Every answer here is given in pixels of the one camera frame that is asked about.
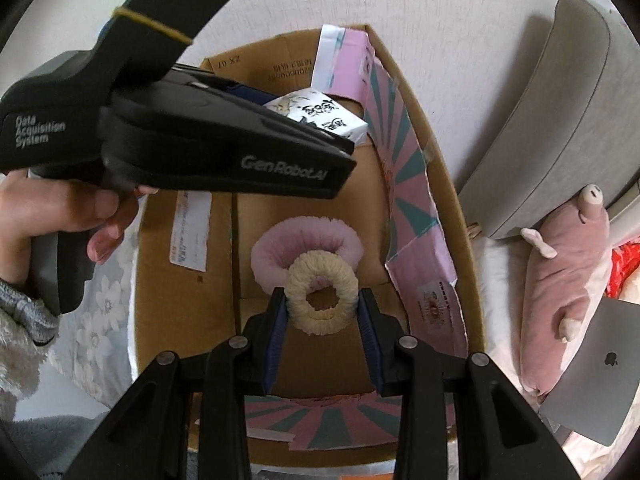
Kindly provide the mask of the white fluffy sleeve forearm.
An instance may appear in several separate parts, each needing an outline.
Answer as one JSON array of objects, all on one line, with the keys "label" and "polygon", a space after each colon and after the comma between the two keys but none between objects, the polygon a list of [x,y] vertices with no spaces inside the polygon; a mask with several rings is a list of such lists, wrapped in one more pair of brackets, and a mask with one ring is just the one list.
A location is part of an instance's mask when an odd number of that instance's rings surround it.
[{"label": "white fluffy sleeve forearm", "polygon": [[1,419],[14,419],[17,403],[38,389],[40,366],[58,336],[60,320],[41,299],[1,282]]}]

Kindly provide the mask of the person's left hand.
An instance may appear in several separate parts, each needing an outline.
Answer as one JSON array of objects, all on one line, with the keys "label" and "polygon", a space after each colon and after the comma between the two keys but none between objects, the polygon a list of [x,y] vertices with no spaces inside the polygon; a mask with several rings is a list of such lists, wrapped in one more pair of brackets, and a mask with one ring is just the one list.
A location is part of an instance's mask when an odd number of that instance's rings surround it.
[{"label": "person's left hand", "polygon": [[141,185],[125,197],[79,181],[29,177],[26,169],[1,181],[1,279],[16,287],[28,277],[32,239],[55,232],[93,232],[88,258],[104,262],[136,218],[138,199],[156,188]]}]

